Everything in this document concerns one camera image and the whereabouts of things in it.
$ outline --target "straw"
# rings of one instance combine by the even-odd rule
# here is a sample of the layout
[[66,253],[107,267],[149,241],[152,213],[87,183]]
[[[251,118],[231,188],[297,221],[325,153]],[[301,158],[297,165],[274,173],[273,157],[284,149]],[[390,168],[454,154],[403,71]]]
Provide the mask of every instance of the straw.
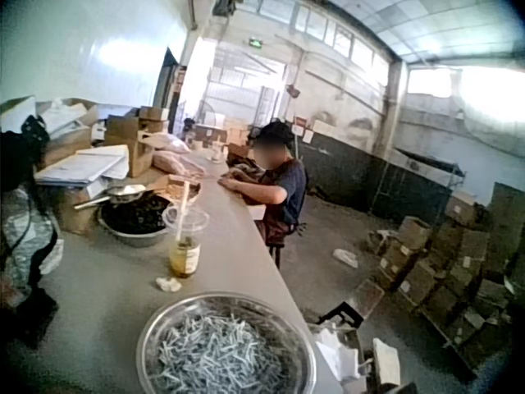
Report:
[[182,192],[182,201],[180,202],[180,211],[177,215],[177,233],[175,237],[175,241],[180,241],[180,235],[182,233],[182,221],[184,219],[184,215],[186,212],[186,204],[188,203],[188,195],[189,195],[189,182],[184,181],[184,190]]

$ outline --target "plastic cup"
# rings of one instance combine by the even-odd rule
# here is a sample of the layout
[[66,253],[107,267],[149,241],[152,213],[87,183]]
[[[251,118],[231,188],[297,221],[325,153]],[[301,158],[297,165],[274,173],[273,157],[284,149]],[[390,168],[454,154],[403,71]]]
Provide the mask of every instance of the plastic cup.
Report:
[[177,240],[179,213],[179,205],[169,204],[162,213],[162,220],[171,233],[169,247],[171,269],[176,277],[189,277],[197,270],[202,235],[210,217],[202,209],[187,207],[180,225],[180,239]]

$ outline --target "metal spoon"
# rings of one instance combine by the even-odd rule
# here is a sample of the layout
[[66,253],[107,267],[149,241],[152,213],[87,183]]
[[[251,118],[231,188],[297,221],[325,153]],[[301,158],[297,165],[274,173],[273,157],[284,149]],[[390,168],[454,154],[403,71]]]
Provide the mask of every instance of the metal spoon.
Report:
[[106,190],[102,197],[91,199],[84,203],[76,204],[73,206],[75,209],[84,209],[92,207],[94,205],[103,203],[105,201],[111,201],[113,204],[126,204],[131,201],[135,201],[142,197],[142,194],[146,191],[144,185],[127,185],[127,186],[115,186],[110,187]]

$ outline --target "pile of screws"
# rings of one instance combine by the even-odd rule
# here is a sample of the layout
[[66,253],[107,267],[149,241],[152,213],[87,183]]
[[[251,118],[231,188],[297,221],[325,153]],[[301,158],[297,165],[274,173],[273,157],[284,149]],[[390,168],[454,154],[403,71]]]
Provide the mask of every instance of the pile of screws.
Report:
[[158,347],[161,371],[150,376],[166,392],[285,392],[285,348],[230,317],[186,317]]

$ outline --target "gray table surface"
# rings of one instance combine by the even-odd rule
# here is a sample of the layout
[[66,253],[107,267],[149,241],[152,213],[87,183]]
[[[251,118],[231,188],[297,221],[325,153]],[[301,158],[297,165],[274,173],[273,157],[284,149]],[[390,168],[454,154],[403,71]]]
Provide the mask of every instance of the gray table surface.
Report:
[[[144,325],[161,306],[203,291],[237,291],[259,298],[309,336],[243,200],[217,184],[226,165],[193,159],[210,174],[196,203],[210,215],[198,271],[182,281],[179,292],[163,293],[155,279],[170,275],[169,238],[150,248],[134,249],[102,228],[89,238],[64,233],[61,265],[41,282],[60,309],[39,350],[18,346],[12,353],[15,359],[23,357],[21,370],[28,381],[62,381],[89,392],[142,392],[135,349]],[[160,175],[152,169],[138,181],[148,183]],[[313,348],[315,392],[342,392],[317,347]]]

